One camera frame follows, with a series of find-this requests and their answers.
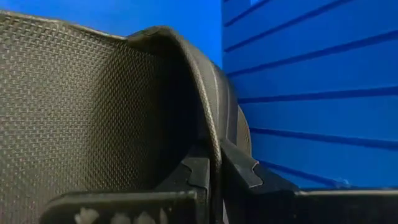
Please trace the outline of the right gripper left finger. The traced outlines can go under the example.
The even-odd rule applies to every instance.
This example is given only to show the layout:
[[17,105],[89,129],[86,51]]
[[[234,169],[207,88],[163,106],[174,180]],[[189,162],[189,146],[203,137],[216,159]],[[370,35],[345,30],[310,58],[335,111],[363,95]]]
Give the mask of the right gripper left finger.
[[154,189],[74,192],[51,200],[40,223],[208,223],[210,159],[193,146]]

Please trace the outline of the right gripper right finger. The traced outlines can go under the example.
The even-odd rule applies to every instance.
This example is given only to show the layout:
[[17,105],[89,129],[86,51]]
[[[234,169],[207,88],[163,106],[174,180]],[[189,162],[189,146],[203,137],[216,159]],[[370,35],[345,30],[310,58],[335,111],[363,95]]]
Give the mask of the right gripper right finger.
[[228,223],[397,223],[396,189],[301,190],[230,141],[220,147]]

